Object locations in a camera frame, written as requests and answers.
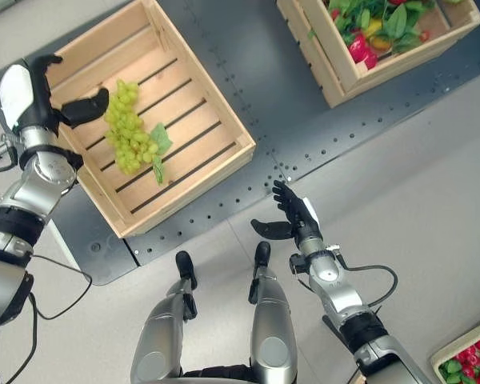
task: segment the green grapes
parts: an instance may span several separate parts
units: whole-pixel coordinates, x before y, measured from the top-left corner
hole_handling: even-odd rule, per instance
[[[115,148],[115,163],[124,174],[135,174],[143,163],[151,164],[158,151],[157,143],[144,131],[144,121],[134,112],[138,84],[117,80],[117,92],[110,95],[105,121],[109,129],[105,138]]]

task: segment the robotic hand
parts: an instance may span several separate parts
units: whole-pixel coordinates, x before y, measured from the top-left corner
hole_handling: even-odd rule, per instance
[[[323,242],[318,220],[305,198],[298,198],[283,182],[274,181],[274,200],[288,222],[251,222],[268,239],[294,238],[301,254],[290,258],[294,273],[309,275],[320,297],[326,323],[353,354],[369,384],[430,384],[402,345],[388,334],[375,312],[345,278],[339,246]]]
[[[13,166],[18,164],[16,148],[22,150],[23,170],[21,180],[0,199],[0,325],[21,312],[34,283],[25,270],[33,246],[83,164],[82,156],[57,145],[58,124],[89,122],[108,106],[108,91],[100,89],[92,98],[53,108],[45,72],[61,61],[41,56],[0,70],[0,121]]]

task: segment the perforated metal plate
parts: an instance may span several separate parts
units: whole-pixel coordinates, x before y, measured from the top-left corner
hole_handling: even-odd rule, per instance
[[[160,3],[258,149],[239,172],[147,234],[127,239],[141,264],[263,198],[275,178],[301,178],[480,74],[479,27],[440,58],[330,110],[274,2]],[[67,213],[55,220],[82,219]]]

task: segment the black cable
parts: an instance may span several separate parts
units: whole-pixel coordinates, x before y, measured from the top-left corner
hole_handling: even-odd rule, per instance
[[[23,364],[20,365],[18,370],[16,371],[15,374],[9,379],[9,381],[6,382],[6,384],[11,384],[23,370],[27,366],[27,364],[30,362],[32,357],[34,356],[35,350],[38,347],[38,306],[35,302],[35,296],[33,293],[29,293],[29,300],[30,304],[32,305],[32,347],[30,348],[30,353],[26,357],[25,361]]]
[[[7,146],[7,153],[9,154],[10,164],[0,167],[0,172],[12,170],[18,164],[18,152],[14,146]]]
[[[356,266],[356,267],[348,267],[345,263],[345,260],[343,259],[343,256],[341,254],[336,254],[336,258],[338,259],[338,262],[341,264],[344,270],[348,270],[349,272],[359,272],[360,270],[385,270],[393,276],[393,284],[391,284],[391,288],[380,298],[375,300],[374,302],[371,302],[368,304],[368,306],[376,306],[377,304],[380,304],[384,300],[386,300],[389,296],[391,296],[394,292],[394,290],[397,289],[397,284],[398,284],[398,276],[394,270],[389,268],[388,266],[381,266],[378,264],[372,265],[372,266]]]
[[[77,272],[83,276],[85,276],[88,280],[89,280],[89,284],[87,285],[87,288],[85,288],[85,290],[82,292],[82,294],[80,296],[78,296],[78,298],[73,302],[73,304],[71,304],[70,306],[68,306],[67,308],[65,308],[64,310],[62,310],[61,312],[59,312],[58,314],[55,314],[53,316],[46,316],[44,315],[39,309],[36,309],[36,311],[38,312],[39,316],[41,316],[41,318],[43,318],[44,320],[53,320],[55,318],[58,318],[59,316],[62,316],[65,312],[67,312],[68,310],[70,310],[71,308],[73,308],[74,306],[77,305],[77,303],[82,300],[82,298],[86,295],[86,293],[89,291],[90,289],[90,286],[92,286],[93,284],[93,278],[92,276],[90,276],[90,274],[82,271],[82,270],[77,270],[76,268],[73,268],[72,266],[67,266],[66,264],[62,264],[61,262],[57,262],[55,260],[52,260],[51,258],[47,258],[46,256],[41,256],[39,254],[35,254],[34,256],[32,256],[33,258],[41,258],[43,260],[47,260],[48,262],[52,262],[53,264],[57,264],[58,266],[61,266],[61,267],[64,267],[64,268],[67,268],[68,270],[72,270],[73,272]]]

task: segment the white floor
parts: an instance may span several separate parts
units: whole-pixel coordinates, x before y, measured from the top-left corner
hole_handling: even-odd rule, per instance
[[[9,27],[14,17],[28,20],[18,16],[20,10],[25,12],[27,6],[40,10],[51,3],[24,0],[0,16],[0,36],[12,47],[0,48],[1,64],[112,4],[102,0],[86,8],[89,3],[84,6],[78,0],[80,18],[73,8],[60,12],[60,22],[52,20],[46,29],[51,36],[38,36],[24,25]],[[46,16],[48,10],[42,9]],[[45,26],[40,22],[35,28],[43,32]],[[18,44],[22,34],[38,40]],[[18,175],[1,174],[0,193]],[[480,78],[293,188],[311,199],[325,238],[342,244],[348,263],[386,263],[396,269],[400,284],[380,317],[433,378],[428,363],[432,353],[480,322]],[[260,240],[249,227],[252,218],[279,220],[282,214],[267,198],[180,247],[193,255],[200,280],[195,292],[199,315],[185,327],[185,370],[248,362],[254,308],[246,298],[252,256]],[[290,275],[287,261],[294,244],[272,242],[272,249],[271,266],[292,308],[298,382],[344,383],[354,363],[321,323],[318,299]],[[16,382],[127,383],[142,324],[177,277],[176,251],[108,286],[94,287],[66,316],[40,321],[38,352]],[[37,252],[64,259],[48,231]],[[36,279],[38,304],[47,313],[63,308],[85,285],[79,276],[43,261],[33,260],[28,270]],[[379,272],[351,278],[366,300],[389,284]],[[17,320],[0,329],[4,381],[28,354],[30,318],[26,304]]]

